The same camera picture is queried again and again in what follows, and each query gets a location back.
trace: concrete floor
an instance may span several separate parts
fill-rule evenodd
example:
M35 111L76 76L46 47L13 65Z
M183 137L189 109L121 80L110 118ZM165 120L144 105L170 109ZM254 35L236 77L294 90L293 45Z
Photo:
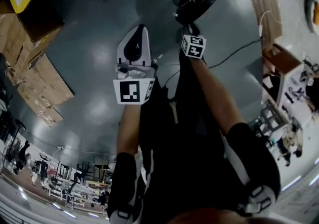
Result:
M48 128L14 92L11 111L27 127L22 135L47 154L51 145L86 152L116 153L116 136L123 106L116 102L112 80L116 73L116 49L126 33L136 25L147 26L152 57L159 60L158 77L163 85L179 70L178 52L181 26L175 21L171 0L56 0L65 26L47 49L47 55L75 98L58 106L64 117ZM214 65L230 53L259 38L256 15L250 0L217 0L197 21L207 38L205 60ZM256 43L212 72L225 84L247 121L260 113L262 88L261 44ZM173 97L178 75L169 83ZM55 158L75 166L79 161L102 155L62 150Z

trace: fluorescent light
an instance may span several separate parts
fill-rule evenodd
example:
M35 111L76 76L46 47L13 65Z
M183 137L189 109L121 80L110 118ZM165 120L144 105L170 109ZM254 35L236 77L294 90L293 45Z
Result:
M56 203L52 203L52 205L58 209L61 209L61 207L59 207Z
M293 185L294 183L296 183L297 181L299 181L301 179L301 175L298 176L296 179L294 179L290 184L288 184L287 186L285 186L281 191L286 190L287 188L289 188L291 185Z
M309 183L309 186L314 184L316 182L316 180L318 180L318 179L319 179L319 174L317 174L317 176Z
M67 215L69 215L70 217L72 217L72 218L75 218L76 219L76 216L74 216L73 214L71 214L71 213L69 213L69 212L67 212L67 211L63 211L65 214L67 214Z
M21 196L22 196L25 200L27 200L25 193L21 192Z
M99 217L98 215L96 214L92 214L92 213L88 213L89 215L93 216L93 217Z

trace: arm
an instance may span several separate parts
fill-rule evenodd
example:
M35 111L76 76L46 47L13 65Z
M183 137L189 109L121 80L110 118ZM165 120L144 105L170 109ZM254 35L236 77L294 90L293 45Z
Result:
M139 146L140 105L125 106L118 130L117 154L135 155Z
M234 99L202 60L190 60L212 114L222 132L228 134L232 126L244 122Z
M212 114L227 135L229 146L239 157L252 184L269 186L277 198L280 192L280 175L273 156L249 126L244 124L235 101L213 77L205 63L193 59L191 63Z
M117 137L117 162L108 202L111 223L132 224L141 211L141 162L135 159L139 146L141 106L125 106Z

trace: yellow label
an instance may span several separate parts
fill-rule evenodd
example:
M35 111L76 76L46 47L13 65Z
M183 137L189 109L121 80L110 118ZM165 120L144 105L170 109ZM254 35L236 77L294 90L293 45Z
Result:
M46 41L46 39L48 39L48 37L49 37L49 34L46 35L45 37L43 37L42 40L41 40L41 43L44 43Z

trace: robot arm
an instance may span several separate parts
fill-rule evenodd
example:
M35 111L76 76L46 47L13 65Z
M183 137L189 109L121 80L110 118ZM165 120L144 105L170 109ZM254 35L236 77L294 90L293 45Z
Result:
M113 81L117 102L142 105L152 92L155 69L151 67L148 30L144 25L132 29L117 49L117 79Z

